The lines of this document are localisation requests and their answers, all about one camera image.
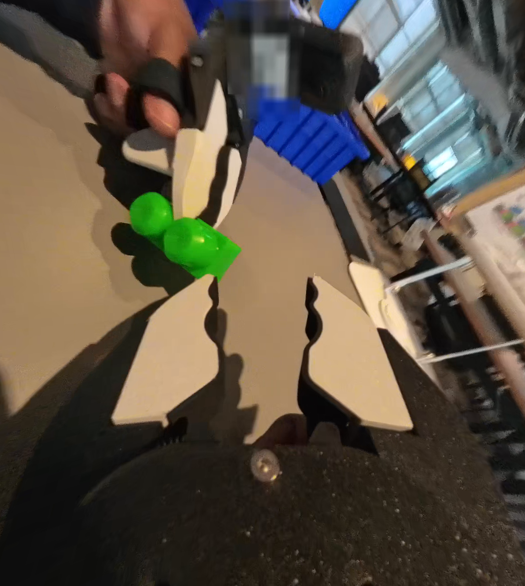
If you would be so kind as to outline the green two-stud block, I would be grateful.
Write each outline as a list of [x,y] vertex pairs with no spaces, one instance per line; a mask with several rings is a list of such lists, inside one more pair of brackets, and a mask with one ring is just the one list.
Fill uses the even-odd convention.
[[205,275],[222,279],[242,252],[239,245],[203,220],[175,218],[171,203],[156,192],[137,197],[130,206],[129,219],[136,234],[196,279]]

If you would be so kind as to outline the person's left hand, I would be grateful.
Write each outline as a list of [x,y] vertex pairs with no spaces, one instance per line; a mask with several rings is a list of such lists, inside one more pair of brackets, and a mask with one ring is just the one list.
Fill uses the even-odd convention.
[[132,132],[127,98],[138,71],[152,58],[181,65],[198,34],[184,1],[101,1],[97,29],[104,90],[93,105],[110,131],[126,136]]

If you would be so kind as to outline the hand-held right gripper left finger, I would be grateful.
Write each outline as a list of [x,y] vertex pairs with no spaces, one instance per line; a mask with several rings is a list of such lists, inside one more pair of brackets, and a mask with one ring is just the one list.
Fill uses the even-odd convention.
[[178,406],[214,380],[219,350],[206,319],[217,306],[217,279],[205,275],[151,315],[112,412],[113,425],[167,426]]

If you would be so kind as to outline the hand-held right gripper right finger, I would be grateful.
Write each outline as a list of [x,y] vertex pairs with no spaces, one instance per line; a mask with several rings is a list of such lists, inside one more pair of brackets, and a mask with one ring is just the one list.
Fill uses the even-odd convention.
[[319,276],[307,280],[303,380],[369,428],[411,431],[413,421],[377,327]]

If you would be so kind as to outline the person's left forearm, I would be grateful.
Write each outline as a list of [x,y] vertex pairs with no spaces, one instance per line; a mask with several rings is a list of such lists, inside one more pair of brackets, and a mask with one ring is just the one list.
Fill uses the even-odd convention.
[[40,15],[0,2],[0,43],[36,64],[71,94],[91,98],[99,74],[97,60]]

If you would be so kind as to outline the blue ribbed plastic bin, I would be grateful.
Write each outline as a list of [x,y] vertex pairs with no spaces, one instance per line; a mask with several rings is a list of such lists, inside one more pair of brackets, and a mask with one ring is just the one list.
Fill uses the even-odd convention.
[[371,157],[348,111],[327,114],[291,99],[261,101],[253,133],[318,185]]

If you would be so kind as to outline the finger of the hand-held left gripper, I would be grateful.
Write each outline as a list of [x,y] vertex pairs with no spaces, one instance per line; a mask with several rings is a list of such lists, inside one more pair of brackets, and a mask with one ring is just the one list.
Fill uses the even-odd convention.
[[216,202],[215,229],[221,226],[235,202],[243,169],[240,151],[233,146],[224,146],[220,157],[222,167],[221,171],[216,173],[216,187],[214,189]]
[[206,209],[217,158],[228,136],[226,96],[215,80],[205,126],[178,132],[173,157],[172,204],[175,219],[197,218]]

